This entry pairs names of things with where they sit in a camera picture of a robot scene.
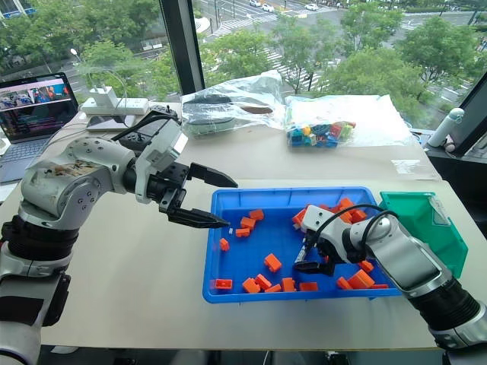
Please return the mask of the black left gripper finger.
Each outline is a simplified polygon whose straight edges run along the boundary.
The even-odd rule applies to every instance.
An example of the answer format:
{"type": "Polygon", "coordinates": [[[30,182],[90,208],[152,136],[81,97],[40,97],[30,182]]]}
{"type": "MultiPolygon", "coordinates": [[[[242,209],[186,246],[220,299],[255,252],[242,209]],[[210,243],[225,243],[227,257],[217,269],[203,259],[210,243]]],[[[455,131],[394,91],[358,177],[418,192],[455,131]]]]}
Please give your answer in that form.
{"type": "Polygon", "coordinates": [[[193,228],[222,228],[228,227],[230,223],[225,219],[207,211],[199,209],[175,208],[167,212],[170,222],[193,228]]]}
{"type": "Polygon", "coordinates": [[[189,179],[200,179],[204,183],[222,188],[237,188],[238,184],[227,174],[199,163],[189,166],[189,179]]]}

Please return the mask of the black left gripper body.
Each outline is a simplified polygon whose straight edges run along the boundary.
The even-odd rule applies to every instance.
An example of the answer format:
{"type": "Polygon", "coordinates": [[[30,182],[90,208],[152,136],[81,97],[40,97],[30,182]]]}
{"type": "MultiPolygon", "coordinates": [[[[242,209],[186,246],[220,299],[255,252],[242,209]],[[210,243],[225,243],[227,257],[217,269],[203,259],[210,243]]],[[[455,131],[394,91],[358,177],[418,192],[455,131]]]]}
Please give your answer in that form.
{"type": "Polygon", "coordinates": [[[190,178],[190,168],[174,162],[165,170],[149,176],[149,198],[158,203],[159,212],[165,214],[188,214],[182,208],[186,196],[184,186],[190,178]]]}

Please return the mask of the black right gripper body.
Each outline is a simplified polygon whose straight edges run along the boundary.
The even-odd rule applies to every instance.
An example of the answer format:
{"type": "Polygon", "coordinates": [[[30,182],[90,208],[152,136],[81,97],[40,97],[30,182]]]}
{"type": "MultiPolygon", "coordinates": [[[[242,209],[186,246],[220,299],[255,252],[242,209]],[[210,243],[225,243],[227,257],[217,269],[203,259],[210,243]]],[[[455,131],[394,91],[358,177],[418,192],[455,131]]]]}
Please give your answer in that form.
{"type": "Polygon", "coordinates": [[[315,246],[324,262],[334,262],[336,265],[345,263],[345,260],[338,254],[337,249],[329,240],[317,238],[315,246]]]}

